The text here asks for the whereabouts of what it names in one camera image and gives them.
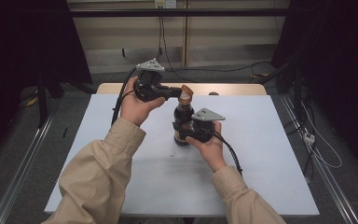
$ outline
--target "white table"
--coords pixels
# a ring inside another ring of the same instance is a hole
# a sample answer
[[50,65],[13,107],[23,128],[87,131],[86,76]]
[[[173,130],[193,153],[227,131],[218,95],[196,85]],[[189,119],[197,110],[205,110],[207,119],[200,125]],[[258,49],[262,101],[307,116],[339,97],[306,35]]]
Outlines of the white table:
[[[196,111],[207,107],[226,117],[222,121],[222,135],[235,149],[250,188],[280,215],[319,214],[269,96],[201,96],[194,87],[190,88],[195,92],[192,105]],[[65,165],[89,141],[105,137],[116,99],[116,94],[99,93],[91,97]],[[225,215],[225,206],[212,184],[212,172],[199,152],[193,147],[179,147],[173,141],[172,121],[176,105],[176,99],[168,100],[152,111],[142,125],[147,136],[133,157],[123,215]],[[226,147],[225,158],[228,164],[234,165]],[[45,211],[54,212],[60,199],[56,186]]]

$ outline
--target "beige jacket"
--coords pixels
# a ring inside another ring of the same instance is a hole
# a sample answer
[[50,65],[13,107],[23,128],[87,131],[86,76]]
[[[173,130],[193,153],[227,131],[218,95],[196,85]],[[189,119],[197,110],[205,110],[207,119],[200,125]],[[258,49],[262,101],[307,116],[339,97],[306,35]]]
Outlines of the beige jacket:
[[[62,200],[44,223],[117,223],[131,178],[132,156],[145,138],[134,124],[118,119],[104,140],[82,148],[60,178]],[[227,207],[228,223],[284,223],[248,189],[234,167],[213,174],[213,184]]]

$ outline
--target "brown bottle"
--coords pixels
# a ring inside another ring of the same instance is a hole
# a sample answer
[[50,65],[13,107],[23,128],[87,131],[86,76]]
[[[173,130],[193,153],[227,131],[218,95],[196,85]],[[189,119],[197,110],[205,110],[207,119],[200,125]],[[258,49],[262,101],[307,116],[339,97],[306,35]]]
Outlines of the brown bottle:
[[[193,128],[193,119],[191,118],[194,114],[194,109],[191,106],[193,94],[194,92],[188,86],[182,85],[182,94],[178,98],[179,104],[173,112],[175,124],[181,129],[192,130]],[[178,131],[175,131],[174,140],[178,146],[185,147],[188,145],[188,142],[184,137],[181,137]]]

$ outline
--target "hand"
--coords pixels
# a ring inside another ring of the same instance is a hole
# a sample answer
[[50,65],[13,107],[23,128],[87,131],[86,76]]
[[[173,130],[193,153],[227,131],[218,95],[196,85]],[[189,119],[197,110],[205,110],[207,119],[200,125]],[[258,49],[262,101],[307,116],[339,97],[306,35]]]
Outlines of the hand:
[[159,97],[158,99],[149,102],[139,100],[136,97],[135,92],[133,92],[133,83],[137,79],[138,77],[130,78],[126,90],[124,90],[123,96],[126,94],[128,95],[124,97],[123,102],[121,103],[120,116],[140,127],[149,116],[150,111],[164,104],[165,98]]
[[[222,124],[218,121],[214,121],[213,124],[214,129],[218,133],[221,133]],[[201,157],[208,163],[213,172],[227,166],[223,157],[223,142],[216,137],[213,136],[208,142],[202,143],[199,140],[188,136],[186,141],[200,151]]]

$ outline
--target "bottle cap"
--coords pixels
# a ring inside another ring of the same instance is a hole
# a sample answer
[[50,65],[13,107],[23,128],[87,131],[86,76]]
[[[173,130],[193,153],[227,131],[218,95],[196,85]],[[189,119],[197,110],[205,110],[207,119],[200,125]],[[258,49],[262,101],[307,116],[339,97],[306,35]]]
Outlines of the bottle cap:
[[179,103],[181,104],[190,104],[193,100],[194,92],[187,86],[182,85],[182,94],[179,96]]

